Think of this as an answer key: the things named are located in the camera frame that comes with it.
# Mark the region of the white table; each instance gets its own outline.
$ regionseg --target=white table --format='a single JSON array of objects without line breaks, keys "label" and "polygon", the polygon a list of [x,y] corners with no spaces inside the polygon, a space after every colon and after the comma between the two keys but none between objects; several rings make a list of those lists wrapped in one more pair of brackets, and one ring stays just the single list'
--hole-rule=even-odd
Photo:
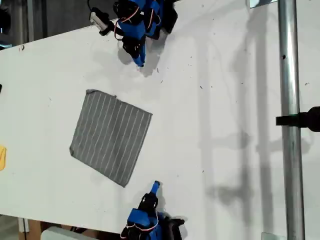
[{"label": "white table", "polygon": [[[298,1],[301,111],[320,103],[319,1]],[[286,234],[277,4],[183,0],[137,69],[87,27],[0,52],[0,214],[120,232],[154,180],[187,240]],[[153,114],[126,188],[70,156],[86,89]],[[320,228],[320,134],[302,130],[305,223]]]}]

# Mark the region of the gray cloth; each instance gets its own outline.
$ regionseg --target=gray cloth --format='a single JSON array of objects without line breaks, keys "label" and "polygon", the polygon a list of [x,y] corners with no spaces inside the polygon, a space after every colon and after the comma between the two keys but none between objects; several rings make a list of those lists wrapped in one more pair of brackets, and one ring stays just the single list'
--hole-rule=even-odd
[{"label": "gray cloth", "polygon": [[98,90],[87,90],[71,155],[125,187],[152,114]]}]

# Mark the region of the cable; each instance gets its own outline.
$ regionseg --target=cable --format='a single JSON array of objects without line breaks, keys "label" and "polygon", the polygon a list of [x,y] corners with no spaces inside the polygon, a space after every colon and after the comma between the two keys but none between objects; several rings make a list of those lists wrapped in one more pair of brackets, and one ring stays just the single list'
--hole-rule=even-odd
[{"label": "cable", "polygon": [[125,21],[129,20],[130,18],[132,18],[134,15],[136,15],[136,13],[138,12],[139,7],[136,8],[136,10],[134,11],[133,14],[131,14],[129,17],[125,18],[123,21],[121,21],[122,23],[124,23]]},{"label": "cable", "polygon": [[160,18],[159,15],[157,15],[157,16],[158,16],[158,18],[159,18],[159,23],[157,24],[157,26],[158,26],[158,25],[160,25],[160,23],[161,23],[161,18]]},{"label": "cable", "polygon": [[87,5],[88,5],[88,8],[90,9],[90,12],[92,12],[92,8],[91,8],[91,6],[90,6],[90,0],[87,0],[86,3],[87,3]]},{"label": "cable", "polygon": [[121,41],[122,38],[117,38],[117,35],[116,35],[116,31],[117,31],[117,25],[118,25],[118,22],[119,22],[120,18],[115,22],[115,25],[114,25],[114,38],[117,39],[118,41]]}]

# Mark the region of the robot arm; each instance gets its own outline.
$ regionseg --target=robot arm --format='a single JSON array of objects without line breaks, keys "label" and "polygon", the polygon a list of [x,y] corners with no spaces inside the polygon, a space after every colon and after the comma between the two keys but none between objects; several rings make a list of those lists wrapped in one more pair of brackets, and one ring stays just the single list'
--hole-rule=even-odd
[{"label": "robot arm", "polygon": [[182,219],[170,219],[156,210],[156,193],[160,183],[155,181],[150,193],[146,193],[139,207],[132,209],[120,238],[126,240],[182,240],[179,226]]},{"label": "robot arm", "polygon": [[113,31],[114,37],[123,42],[124,50],[139,67],[144,66],[146,59],[146,37],[159,39],[161,28],[171,33],[178,18],[172,0],[119,0],[113,5],[118,16],[115,25],[107,13],[96,7],[90,10],[90,21],[99,33],[105,36]]}]

